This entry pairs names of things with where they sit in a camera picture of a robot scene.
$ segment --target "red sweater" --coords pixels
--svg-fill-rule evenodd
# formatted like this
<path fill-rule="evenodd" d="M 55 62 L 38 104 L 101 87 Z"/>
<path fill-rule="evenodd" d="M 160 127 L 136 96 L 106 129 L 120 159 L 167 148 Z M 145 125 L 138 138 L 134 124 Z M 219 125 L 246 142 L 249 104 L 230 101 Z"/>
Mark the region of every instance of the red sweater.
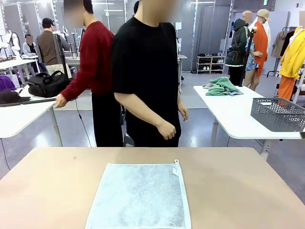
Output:
<path fill-rule="evenodd" d="M 110 49 L 114 35 L 100 21 L 90 24 L 81 40 L 81 67 L 76 78 L 61 92 L 67 101 L 88 86 L 93 94 L 112 91 Z"/>

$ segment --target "baseball cap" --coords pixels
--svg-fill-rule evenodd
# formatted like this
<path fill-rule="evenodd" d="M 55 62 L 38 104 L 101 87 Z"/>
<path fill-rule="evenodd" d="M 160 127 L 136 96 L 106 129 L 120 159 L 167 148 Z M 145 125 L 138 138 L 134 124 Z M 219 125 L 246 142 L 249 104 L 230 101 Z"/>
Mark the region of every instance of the baseball cap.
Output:
<path fill-rule="evenodd" d="M 52 20 L 52 19 L 50 19 L 50 18 L 44 18 L 43 20 L 42 20 L 42 26 L 51 26 L 51 25 L 53 25 L 53 26 L 55 26 L 54 25 L 54 20 Z"/>
<path fill-rule="evenodd" d="M 269 10 L 266 10 L 266 9 L 259 10 L 257 12 L 257 15 L 262 17 L 262 18 L 265 18 L 267 21 L 271 21 L 270 18 L 269 18 L 269 15 L 270 15 Z"/>
<path fill-rule="evenodd" d="M 10 89 L 0 92 L 0 104 L 13 104 L 29 101 L 31 97 L 20 97 L 20 95 Z"/>

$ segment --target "white pants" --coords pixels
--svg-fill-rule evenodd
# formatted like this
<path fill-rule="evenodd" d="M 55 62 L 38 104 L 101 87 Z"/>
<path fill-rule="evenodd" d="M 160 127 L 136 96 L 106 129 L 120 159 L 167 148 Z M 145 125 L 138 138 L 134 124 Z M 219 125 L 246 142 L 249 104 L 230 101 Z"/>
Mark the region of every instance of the white pants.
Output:
<path fill-rule="evenodd" d="M 56 71 L 61 71 L 62 73 L 64 73 L 64 69 L 63 69 L 62 64 L 48 65 L 46 67 L 47 67 L 48 72 L 49 72 L 50 75 L 52 75 Z M 67 67 L 67 72 L 68 72 L 68 78 L 72 78 L 70 68 L 67 64 L 66 64 L 66 67 Z"/>

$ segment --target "brown table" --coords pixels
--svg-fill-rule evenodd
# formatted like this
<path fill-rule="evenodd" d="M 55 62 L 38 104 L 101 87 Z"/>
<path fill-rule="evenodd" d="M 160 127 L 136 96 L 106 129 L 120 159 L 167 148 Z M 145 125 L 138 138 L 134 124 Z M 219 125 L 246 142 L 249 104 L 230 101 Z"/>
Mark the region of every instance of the brown table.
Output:
<path fill-rule="evenodd" d="M 107 163 L 179 159 L 193 229 L 304 229 L 305 206 L 249 148 L 46 148 L 0 181 L 0 229 L 83 229 Z"/>

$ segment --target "yellow jacket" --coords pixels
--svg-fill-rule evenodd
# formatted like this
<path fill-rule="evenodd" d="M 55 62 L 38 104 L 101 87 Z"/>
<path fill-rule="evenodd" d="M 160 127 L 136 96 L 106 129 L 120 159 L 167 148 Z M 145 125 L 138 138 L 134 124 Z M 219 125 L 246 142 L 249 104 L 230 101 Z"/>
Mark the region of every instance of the yellow jacket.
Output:
<path fill-rule="evenodd" d="M 295 30 L 295 34 L 301 28 L 298 27 Z M 294 78 L 297 80 L 300 78 L 299 70 L 305 60 L 305 30 L 301 31 L 294 39 L 291 45 L 289 45 L 282 57 L 280 75 Z"/>

